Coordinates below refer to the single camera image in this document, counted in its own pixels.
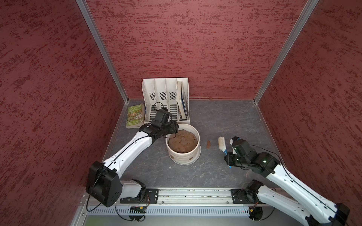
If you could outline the white ceramic pot with mud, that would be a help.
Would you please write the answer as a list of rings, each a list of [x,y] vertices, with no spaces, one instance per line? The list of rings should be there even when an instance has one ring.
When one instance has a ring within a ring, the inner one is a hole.
[[[189,124],[179,124],[177,133],[166,135],[166,147],[176,164],[193,164],[201,155],[199,132]]]

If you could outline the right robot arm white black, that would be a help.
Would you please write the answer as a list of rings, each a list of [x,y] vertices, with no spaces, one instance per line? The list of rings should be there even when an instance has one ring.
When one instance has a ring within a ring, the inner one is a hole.
[[[219,149],[225,153],[224,160],[229,167],[249,169],[282,188],[290,197],[270,189],[262,182],[252,180],[244,189],[231,190],[234,204],[246,201],[252,204],[249,217],[262,221],[263,210],[258,204],[264,203],[289,215],[304,226],[346,226],[350,209],[342,204],[324,198],[289,172],[280,157],[264,149],[257,153],[240,137],[230,141],[232,151],[226,148],[224,137],[218,139]]]

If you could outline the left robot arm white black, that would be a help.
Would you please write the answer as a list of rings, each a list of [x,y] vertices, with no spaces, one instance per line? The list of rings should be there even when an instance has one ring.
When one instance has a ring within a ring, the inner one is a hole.
[[[157,139],[176,134],[179,125],[167,108],[156,112],[151,123],[142,125],[136,135],[116,154],[104,160],[95,161],[89,168],[86,193],[105,207],[111,207],[119,199],[134,202],[146,200],[146,186],[135,179],[122,181],[128,166]]]

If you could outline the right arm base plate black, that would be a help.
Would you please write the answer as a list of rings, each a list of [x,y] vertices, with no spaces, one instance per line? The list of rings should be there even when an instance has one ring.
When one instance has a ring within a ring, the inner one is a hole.
[[[249,189],[231,189],[230,192],[233,204],[263,204],[256,193]]]

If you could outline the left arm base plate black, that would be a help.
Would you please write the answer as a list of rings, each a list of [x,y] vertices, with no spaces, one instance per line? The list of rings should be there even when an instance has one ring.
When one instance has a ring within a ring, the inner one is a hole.
[[[142,188],[135,198],[121,198],[122,204],[156,204],[158,201],[159,189]]]

